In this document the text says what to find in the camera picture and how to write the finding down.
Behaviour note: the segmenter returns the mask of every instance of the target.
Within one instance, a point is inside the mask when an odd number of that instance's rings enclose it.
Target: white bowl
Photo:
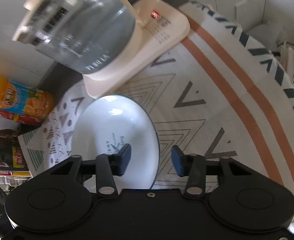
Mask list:
[[[131,159],[125,174],[114,176],[118,191],[151,188],[159,166],[157,132],[148,114],[130,98],[109,95],[90,104],[78,119],[71,148],[72,154],[93,160],[118,152],[126,143],[131,145]],[[90,192],[96,192],[95,179],[84,183]]]

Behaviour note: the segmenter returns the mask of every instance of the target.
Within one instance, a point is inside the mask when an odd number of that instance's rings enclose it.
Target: red digital display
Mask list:
[[[151,17],[157,19],[157,18],[159,17],[159,13],[156,12],[156,11],[152,11],[152,12],[151,12]]]

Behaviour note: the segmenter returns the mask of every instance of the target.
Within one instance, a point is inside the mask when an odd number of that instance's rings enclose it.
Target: brown stripe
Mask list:
[[[246,127],[254,145],[258,151],[258,154],[262,160],[262,163],[267,171],[268,176],[283,185],[282,177],[279,174],[276,163],[270,153],[268,146],[265,142],[263,134],[258,127],[254,117],[246,108],[245,104],[237,96],[236,92],[224,79],[221,73],[215,68],[210,60],[202,53],[202,51],[187,37],[182,41],[182,44],[188,49],[195,60],[202,66],[209,77],[213,80],[216,86],[223,93],[231,107],[239,116],[244,126]]]
[[[247,73],[236,63],[236,61],[227,53],[227,51],[211,36],[205,29],[200,27],[194,20],[188,18],[191,28],[212,48],[212,50],[222,59],[228,68],[242,82],[247,92],[254,98],[260,109],[265,114],[275,138],[283,152],[288,168],[294,182],[294,152],[288,142],[278,116],[271,103],[265,97],[262,91],[255,85]]]

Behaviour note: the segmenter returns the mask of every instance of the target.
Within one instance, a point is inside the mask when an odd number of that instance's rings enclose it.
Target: patterned tablecloth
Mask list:
[[[183,188],[170,149],[206,159],[233,157],[294,194],[294,86],[278,61],[238,25],[199,3],[186,39],[115,93],[149,113],[160,142],[153,188]],[[19,137],[33,176],[71,155],[77,119],[93,101],[83,81],[70,88],[41,128]],[[217,187],[207,176],[206,191]]]

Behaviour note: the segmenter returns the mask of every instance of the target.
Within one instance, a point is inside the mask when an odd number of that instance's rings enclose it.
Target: electric kettle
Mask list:
[[[128,0],[27,0],[13,40],[79,73],[95,73],[125,50],[137,52],[155,4],[142,0],[137,12]]]

